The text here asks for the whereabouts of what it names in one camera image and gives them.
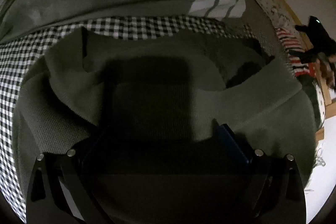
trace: blue plastic part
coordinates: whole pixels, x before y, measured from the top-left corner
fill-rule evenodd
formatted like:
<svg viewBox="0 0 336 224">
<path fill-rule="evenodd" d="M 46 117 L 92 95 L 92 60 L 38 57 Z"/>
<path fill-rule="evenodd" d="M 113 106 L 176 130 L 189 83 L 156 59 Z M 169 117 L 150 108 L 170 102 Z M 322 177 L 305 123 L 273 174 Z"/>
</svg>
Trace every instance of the blue plastic part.
<svg viewBox="0 0 336 224">
<path fill-rule="evenodd" d="M 233 162 L 243 169 L 248 169 L 252 161 L 253 149 L 251 147 L 246 148 L 242 143 L 239 143 L 227 124 L 218 126 L 216 133 L 226 153 Z"/>
</svg>

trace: white wall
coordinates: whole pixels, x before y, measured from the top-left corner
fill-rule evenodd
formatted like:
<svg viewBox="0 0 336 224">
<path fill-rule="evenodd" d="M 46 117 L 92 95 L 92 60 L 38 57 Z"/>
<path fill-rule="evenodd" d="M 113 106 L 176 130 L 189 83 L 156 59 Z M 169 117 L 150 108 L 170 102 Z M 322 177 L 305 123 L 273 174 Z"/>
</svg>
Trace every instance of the white wall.
<svg viewBox="0 0 336 224">
<path fill-rule="evenodd" d="M 336 40 L 336 0 L 286 0 L 303 24 L 316 16 L 329 35 Z"/>
</svg>

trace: black and white checkered fabric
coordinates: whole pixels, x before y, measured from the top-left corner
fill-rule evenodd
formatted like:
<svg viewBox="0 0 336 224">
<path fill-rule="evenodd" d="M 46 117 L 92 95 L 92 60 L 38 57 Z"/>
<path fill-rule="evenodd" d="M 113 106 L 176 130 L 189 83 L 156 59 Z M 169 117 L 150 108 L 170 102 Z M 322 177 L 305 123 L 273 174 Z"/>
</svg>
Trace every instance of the black and white checkered fabric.
<svg viewBox="0 0 336 224">
<path fill-rule="evenodd" d="M 13 109 L 21 82 L 29 67 L 50 46 L 80 27 L 85 27 L 97 34 L 125 40 L 172 36 L 181 29 L 228 38 L 256 38 L 248 26 L 242 29 L 229 29 L 225 24 L 208 18 L 192 16 L 109 17 L 51 27 L 0 45 L 0 189 L 24 222 L 26 222 L 26 202 L 18 183 L 12 151 Z"/>
</svg>

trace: metal screw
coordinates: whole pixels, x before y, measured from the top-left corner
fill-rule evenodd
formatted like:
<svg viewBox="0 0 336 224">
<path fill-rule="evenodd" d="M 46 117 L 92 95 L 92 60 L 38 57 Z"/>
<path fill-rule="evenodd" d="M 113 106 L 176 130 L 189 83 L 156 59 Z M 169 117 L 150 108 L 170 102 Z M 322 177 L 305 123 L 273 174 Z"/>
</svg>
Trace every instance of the metal screw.
<svg viewBox="0 0 336 224">
<path fill-rule="evenodd" d="M 68 157 L 72 157 L 76 154 L 76 150 L 75 149 L 70 149 L 68 152 L 67 152 L 67 155 Z"/>
<path fill-rule="evenodd" d="M 258 156 L 258 157 L 262 157 L 264 155 L 264 152 L 260 149 L 256 149 L 254 150 L 254 153 Z"/>
<path fill-rule="evenodd" d="M 293 157 L 293 155 L 288 154 L 288 155 L 287 155 L 287 159 L 290 160 L 290 161 L 293 161 L 293 160 L 294 160 L 294 157 Z"/>
<path fill-rule="evenodd" d="M 37 160 L 38 160 L 38 161 L 43 160 L 43 158 L 44 158 L 44 155 L 43 155 L 43 154 L 39 154 L 39 155 L 37 156 Z"/>
</svg>

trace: red and white striped cloth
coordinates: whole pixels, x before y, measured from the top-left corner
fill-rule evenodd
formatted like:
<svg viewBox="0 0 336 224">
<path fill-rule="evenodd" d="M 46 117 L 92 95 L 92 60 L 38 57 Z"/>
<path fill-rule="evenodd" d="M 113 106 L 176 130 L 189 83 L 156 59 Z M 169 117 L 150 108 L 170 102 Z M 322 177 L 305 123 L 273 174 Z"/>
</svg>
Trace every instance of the red and white striped cloth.
<svg viewBox="0 0 336 224">
<path fill-rule="evenodd" d="M 316 72 L 314 63 L 302 64 L 300 58 L 289 54 L 289 50 L 297 52 L 305 51 L 305 48 L 302 46 L 300 40 L 284 28 L 278 28 L 276 29 L 276 32 L 282 46 L 288 54 L 295 76 L 298 77 L 300 75 L 310 75 L 311 77 L 315 78 Z"/>
</svg>

